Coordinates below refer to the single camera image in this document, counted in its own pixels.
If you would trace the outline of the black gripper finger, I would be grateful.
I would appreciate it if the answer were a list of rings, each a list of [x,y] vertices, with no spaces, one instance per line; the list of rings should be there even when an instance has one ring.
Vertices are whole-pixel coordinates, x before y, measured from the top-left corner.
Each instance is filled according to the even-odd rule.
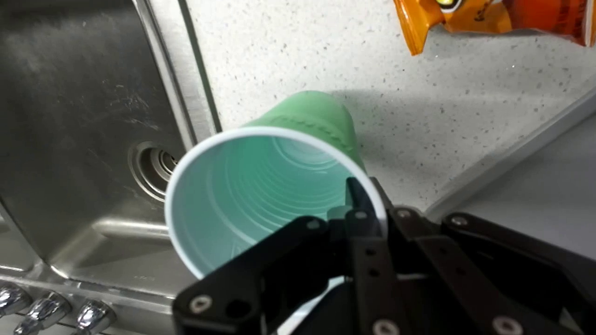
[[[374,216],[372,201],[355,176],[344,182],[344,203],[327,210],[331,236],[378,236],[380,221]]]

